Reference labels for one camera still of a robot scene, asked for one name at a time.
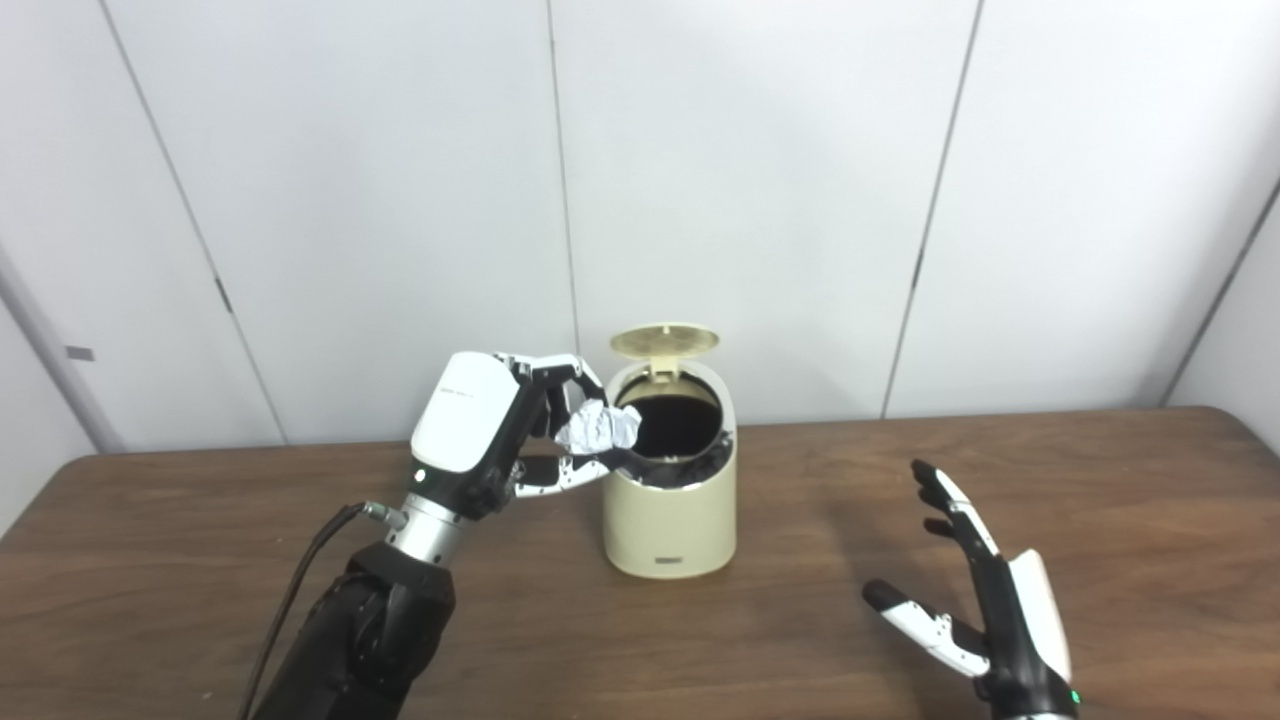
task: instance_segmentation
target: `robotic hand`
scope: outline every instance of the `robotic hand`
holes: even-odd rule
[[[570,382],[586,397],[575,414]],[[311,557],[351,518],[367,514],[387,523],[387,539],[356,552],[311,609],[255,720],[397,717],[453,612],[448,568],[467,528],[513,497],[562,492],[605,475],[635,442],[639,421],[635,410],[608,407],[599,379],[577,356],[456,354],[413,430],[403,507],[352,505],[325,525],[268,632],[239,717],[250,716],[257,679]],[[530,436],[559,436],[582,452],[521,459]]]
[[[870,580],[863,598],[886,620],[952,670],[973,678],[995,720],[1076,717],[1071,659],[1044,562],[1034,550],[1005,561],[969,498],[937,468],[915,460],[920,500],[946,514],[924,529],[951,538],[969,560],[986,632],[913,601],[884,580]]]

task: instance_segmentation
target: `beige trash can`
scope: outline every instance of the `beige trash can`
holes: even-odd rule
[[[691,578],[723,568],[737,547],[737,424],[724,382],[689,360],[716,347],[685,323],[618,334],[614,351],[640,360],[605,387],[640,413],[628,460],[604,478],[604,550],[623,573]]]

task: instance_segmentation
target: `white wall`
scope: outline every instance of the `white wall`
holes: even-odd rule
[[[1280,168],[1280,3],[986,4],[891,416],[1152,406]]]
[[[289,441],[573,350],[544,3],[109,5]]]
[[[1272,209],[1170,404],[1221,407],[1280,452],[1277,309],[1280,210]]]
[[[974,5],[553,1],[588,359],[695,320],[744,421],[878,416]]]
[[[99,5],[0,3],[0,279],[108,450],[279,442]]]
[[[93,446],[0,302],[0,534],[64,464]]]
[[[988,0],[947,152],[973,0],[105,8],[0,4],[0,278],[113,448],[662,319],[745,421],[1147,406],[1280,167],[1271,1]]]

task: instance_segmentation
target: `cable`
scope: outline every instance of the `cable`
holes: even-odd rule
[[[315,560],[320,548],[324,543],[329,542],[329,538],[335,536],[343,525],[351,521],[352,518],[360,515],[366,510],[369,503],[361,502],[357,505],[348,505],[338,511],[332,520],[325,523],[316,537],[311,539],[311,546],[298,560],[298,566],[293,570],[293,578],[289,580],[289,587],[284,591],[284,598],[280,601],[280,607],[275,611],[275,618],[271,619],[271,625],[266,629],[266,638],[262,641],[262,647],[257,651],[257,660],[253,661],[253,670],[248,674],[248,687],[244,688],[244,700],[241,701],[239,712],[236,715],[237,720],[248,720],[248,712],[253,707],[253,696],[257,694],[257,684],[262,680],[262,670],[266,669],[266,660],[271,656],[271,647],[275,644],[275,638],[280,634],[280,628],[284,626],[284,618],[289,614],[289,607],[293,605],[293,598],[298,594],[298,588],[302,587],[302,578],[307,574],[307,568],[311,566],[311,561]]]

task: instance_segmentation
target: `trash can opening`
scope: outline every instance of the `trash can opening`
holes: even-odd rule
[[[689,374],[668,382],[644,375],[620,393],[618,406],[640,413],[632,452],[650,460],[681,461],[700,455],[721,433],[724,419],[716,395]]]

